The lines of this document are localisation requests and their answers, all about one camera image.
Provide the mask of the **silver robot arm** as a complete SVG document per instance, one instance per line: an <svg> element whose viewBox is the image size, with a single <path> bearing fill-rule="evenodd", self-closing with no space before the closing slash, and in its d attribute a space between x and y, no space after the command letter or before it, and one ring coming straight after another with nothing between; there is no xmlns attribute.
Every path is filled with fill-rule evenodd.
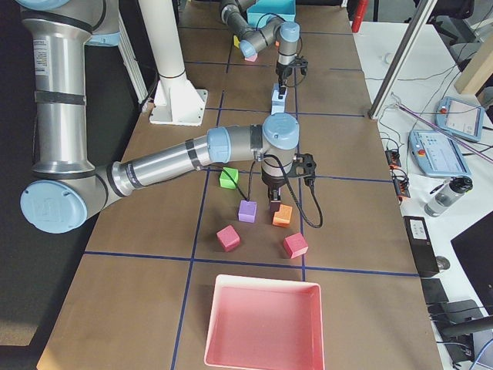
<svg viewBox="0 0 493 370"><path fill-rule="evenodd" d="M265 24L252 27L243 15L255 4L255 1L221 1L220 18L239 39L240 50L246 58L258 54L274 43L278 44L277 97L282 99L287 95L287 80L292 72L300 69L303 75L307 74L308 62L297 51L300 26L296 22L285 20L277 13L266 12L261 16L266 20Z"/></svg>

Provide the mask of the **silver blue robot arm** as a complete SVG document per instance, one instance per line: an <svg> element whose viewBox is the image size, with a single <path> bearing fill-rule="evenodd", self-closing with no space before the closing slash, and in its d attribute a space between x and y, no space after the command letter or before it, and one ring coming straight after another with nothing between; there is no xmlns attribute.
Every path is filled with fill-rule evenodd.
<svg viewBox="0 0 493 370"><path fill-rule="evenodd" d="M16 1L22 24L33 37L39 159L32 172L40 180L23 190L20 206L39 230L61 234L134 190L175 180L215 163L261 162L271 204L280 188L301 175L304 157L295 153L300 127L287 113L261 125L212 128L205 136L130 160L95 167L86 144L86 45L118 45L119 1ZM245 56L279 41L277 74L293 68L299 25L271 18L253 30L241 12L256 1L221 1L222 21L240 37ZM163 98L153 123L200 126L208 92L187 79L172 1L138 1L157 66L157 97Z"/></svg>

